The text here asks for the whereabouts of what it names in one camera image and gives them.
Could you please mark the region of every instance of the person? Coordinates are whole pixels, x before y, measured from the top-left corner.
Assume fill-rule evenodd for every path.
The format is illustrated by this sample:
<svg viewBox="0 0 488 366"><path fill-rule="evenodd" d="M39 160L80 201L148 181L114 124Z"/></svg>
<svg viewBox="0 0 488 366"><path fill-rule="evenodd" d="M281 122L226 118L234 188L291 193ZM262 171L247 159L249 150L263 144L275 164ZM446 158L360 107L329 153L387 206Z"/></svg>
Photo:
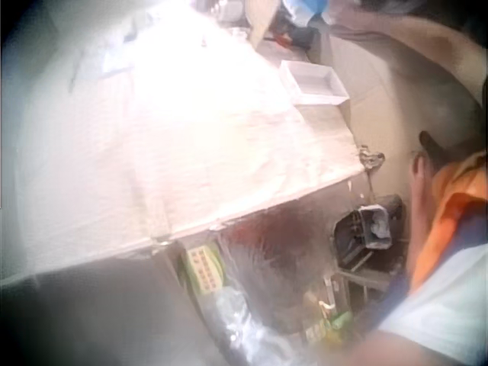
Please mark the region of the person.
<svg viewBox="0 0 488 366"><path fill-rule="evenodd" d="M412 16L345 8L335 23L383 34L451 73L483 108L486 49L465 35ZM386 295L382 319L346 365L481 365L488 353L486 147L441 164L425 144L410 166L411 230L406 272Z"/></svg>

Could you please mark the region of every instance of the white container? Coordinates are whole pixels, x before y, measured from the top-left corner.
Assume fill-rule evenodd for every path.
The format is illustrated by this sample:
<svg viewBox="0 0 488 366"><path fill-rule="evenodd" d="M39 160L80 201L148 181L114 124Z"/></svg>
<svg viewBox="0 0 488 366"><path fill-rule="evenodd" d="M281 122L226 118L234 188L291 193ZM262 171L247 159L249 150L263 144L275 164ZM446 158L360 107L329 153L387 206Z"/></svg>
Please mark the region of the white container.
<svg viewBox="0 0 488 366"><path fill-rule="evenodd" d="M332 67L281 61L280 77L295 105L338 105L349 99L348 92Z"/></svg>

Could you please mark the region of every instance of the white tray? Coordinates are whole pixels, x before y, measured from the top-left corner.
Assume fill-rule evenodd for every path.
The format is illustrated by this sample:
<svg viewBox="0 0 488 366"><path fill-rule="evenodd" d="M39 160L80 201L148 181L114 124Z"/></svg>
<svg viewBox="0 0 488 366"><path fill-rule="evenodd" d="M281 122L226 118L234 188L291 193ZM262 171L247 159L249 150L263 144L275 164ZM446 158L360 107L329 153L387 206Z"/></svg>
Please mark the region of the white tray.
<svg viewBox="0 0 488 366"><path fill-rule="evenodd" d="M281 82L293 104L338 105L349 99L349 94L332 67L282 61Z"/></svg>

